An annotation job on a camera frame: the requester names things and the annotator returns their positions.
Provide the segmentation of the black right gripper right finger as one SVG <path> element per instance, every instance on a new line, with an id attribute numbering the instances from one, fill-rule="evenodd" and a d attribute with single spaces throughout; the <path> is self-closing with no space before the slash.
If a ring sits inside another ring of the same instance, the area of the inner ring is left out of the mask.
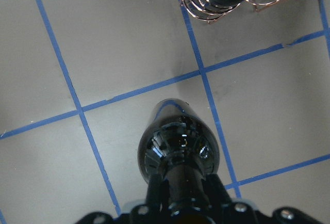
<path id="1" fill-rule="evenodd" d="M 217 174 L 207 174 L 203 189 L 211 205 L 230 205 L 232 199 Z"/>

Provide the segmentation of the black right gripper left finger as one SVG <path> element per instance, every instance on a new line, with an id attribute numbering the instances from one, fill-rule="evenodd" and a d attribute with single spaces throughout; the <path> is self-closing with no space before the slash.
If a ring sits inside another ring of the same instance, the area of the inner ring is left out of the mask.
<path id="1" fill-rule="evenodd" d="M 145 203 L 153 209 L 162 208 L 168 200 L 168 182 L 156 173 L 150 176 Z"/>

